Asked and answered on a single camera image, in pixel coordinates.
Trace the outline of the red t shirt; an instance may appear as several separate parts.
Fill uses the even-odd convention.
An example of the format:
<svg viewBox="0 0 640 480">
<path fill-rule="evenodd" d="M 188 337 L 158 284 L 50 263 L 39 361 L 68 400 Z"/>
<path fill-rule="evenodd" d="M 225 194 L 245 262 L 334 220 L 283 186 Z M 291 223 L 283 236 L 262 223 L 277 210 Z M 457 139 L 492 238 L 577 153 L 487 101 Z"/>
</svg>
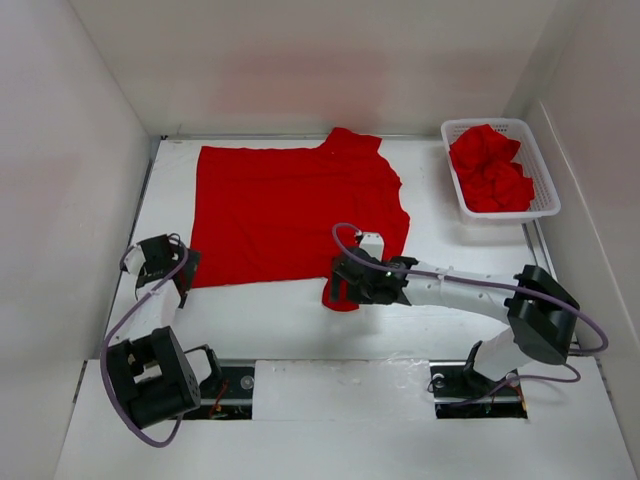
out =
<svg viewBox="0 0 640 480">
<path fill-rule="evenodd" d="M 335 128 L 313 148 L 204 147 L 191 247 L 196 288 L 329 278 L 352 224 L 402 253 L 410 216 L 379 137 Z"/>
</svg>

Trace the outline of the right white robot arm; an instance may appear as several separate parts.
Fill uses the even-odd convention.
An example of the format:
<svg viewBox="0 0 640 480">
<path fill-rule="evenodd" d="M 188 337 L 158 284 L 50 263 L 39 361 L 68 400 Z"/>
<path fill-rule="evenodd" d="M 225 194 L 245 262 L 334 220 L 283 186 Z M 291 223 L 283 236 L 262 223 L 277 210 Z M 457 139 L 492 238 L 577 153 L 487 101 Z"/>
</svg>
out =
<svg viewBox="0 0 640 480">
<path fill-rule="evenodd" d="M 347 247 L 333 259 L 328 300 L 354 306 L 438 306 L 503 323 L 501 333 L 471 347 L 457 375 L 467 395 L 502 386 L 532 362 L 566 365 L 579 311 L 568 292 L 536 266 L 527 265 L 511 278 L 492 277 L 413 257 L 382 261 L 360 247 Z"/>
</svg>

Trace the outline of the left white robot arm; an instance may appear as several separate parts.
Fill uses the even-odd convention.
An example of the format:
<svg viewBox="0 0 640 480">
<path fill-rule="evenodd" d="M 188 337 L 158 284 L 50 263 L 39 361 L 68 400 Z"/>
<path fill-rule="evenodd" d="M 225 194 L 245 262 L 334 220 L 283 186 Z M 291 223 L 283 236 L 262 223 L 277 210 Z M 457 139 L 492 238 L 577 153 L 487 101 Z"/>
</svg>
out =
<svg viewBox="0 0 640 480">
<path fill-rule="evenodd" d="M 172 329 L 199 262 L 200 253 L 176 233 L 141 240 L 120 261 L 135 303 L 106 336 L 101 374 L 110 400 L 136 433 L 199 408 L 202 396 L 226 385 L 214 351 L 199 346 L 208 362 L 192 367 Z"/>
</svg>

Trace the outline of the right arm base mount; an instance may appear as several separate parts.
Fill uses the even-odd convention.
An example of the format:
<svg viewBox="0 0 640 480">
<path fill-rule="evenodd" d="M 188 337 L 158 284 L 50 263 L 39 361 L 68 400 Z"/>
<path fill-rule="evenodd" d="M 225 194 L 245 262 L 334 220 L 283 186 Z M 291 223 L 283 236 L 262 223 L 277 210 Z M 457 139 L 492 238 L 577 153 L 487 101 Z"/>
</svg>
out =
<svg viewBox="0 0 640 480">
<path fill-rule="evenodd" d="M 517 371 L 505 380 L 488 380 L 463 361 L 436 361 L 430 365 L 427 391 L 433 395 L 436 418 L 527 419 Z"/>
</svg>

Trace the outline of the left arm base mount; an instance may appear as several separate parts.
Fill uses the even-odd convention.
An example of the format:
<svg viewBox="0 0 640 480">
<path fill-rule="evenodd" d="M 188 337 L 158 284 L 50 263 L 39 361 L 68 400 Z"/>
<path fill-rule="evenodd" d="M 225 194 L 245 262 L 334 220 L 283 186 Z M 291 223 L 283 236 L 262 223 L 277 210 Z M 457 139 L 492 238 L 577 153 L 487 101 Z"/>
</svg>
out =
<svg viewBox="0 0 640 480">
<path fill-rule="evenodd" d="M 184 420 L 251 420 L 255 387 L 255 364 L 223 362 L 222 380 L 213 390 L 201 388 L 201 405 Z"/>
</svg>

